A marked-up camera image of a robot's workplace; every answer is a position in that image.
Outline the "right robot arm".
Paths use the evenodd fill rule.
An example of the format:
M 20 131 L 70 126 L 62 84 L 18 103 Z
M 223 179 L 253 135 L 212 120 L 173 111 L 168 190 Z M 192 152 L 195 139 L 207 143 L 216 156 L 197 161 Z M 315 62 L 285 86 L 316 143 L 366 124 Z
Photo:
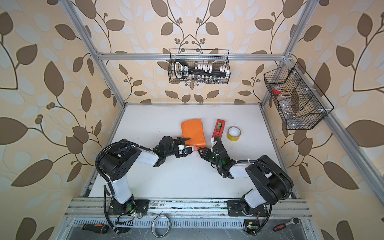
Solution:
M 247 178 L 254 188 L 240 198 L 240 208 L 244 215 L 254 215 L 259 207 L 275 205 L 288 199 L 294 187 L 293 180 L 270 157 L 262 155 L 257 160 L 233 160 L 222 141 L 215 142 L 213 148 L 198 149 L 199 155 L 211 163 L 223 178 Z

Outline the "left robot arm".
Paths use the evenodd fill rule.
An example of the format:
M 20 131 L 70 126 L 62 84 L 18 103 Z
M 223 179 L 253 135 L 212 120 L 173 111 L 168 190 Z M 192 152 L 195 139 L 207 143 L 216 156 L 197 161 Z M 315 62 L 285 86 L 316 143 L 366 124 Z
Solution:
M 164 136 L 154 149 L 126 139 L 108 145 L 101 150 L 95 161 L 97 172 L 106 181 L 105 193 L 124 208 L 132 206 L 134 197 L 129 188 L 128 172 L 133 164 L 137 162 L 159 167 L 169 156 L 187 157 L 194 151 L 194 147 L 187 146 L 188 140 Z

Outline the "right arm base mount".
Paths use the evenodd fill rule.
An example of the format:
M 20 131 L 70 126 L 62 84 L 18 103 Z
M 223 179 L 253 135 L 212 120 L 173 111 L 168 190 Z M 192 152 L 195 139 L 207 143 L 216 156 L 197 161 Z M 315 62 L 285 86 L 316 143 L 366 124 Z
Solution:
M 227 201 L 227 210 L 230 217 L 266 217 L 268 215 L 266 206 L 251 208 L 246 202 L 240 200 Z

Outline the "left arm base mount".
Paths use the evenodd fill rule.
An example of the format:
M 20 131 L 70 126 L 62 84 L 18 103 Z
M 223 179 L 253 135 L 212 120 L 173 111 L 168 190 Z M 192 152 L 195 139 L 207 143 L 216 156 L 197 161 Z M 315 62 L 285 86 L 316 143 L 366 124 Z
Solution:
M 120 204 L 112 199 L 108 207 L 108 213 L 114 216 L 131 215 L 133 213 L 145 215 L 149 210 L 149 203 L 150 200 L 133 199 L 125 204 Z

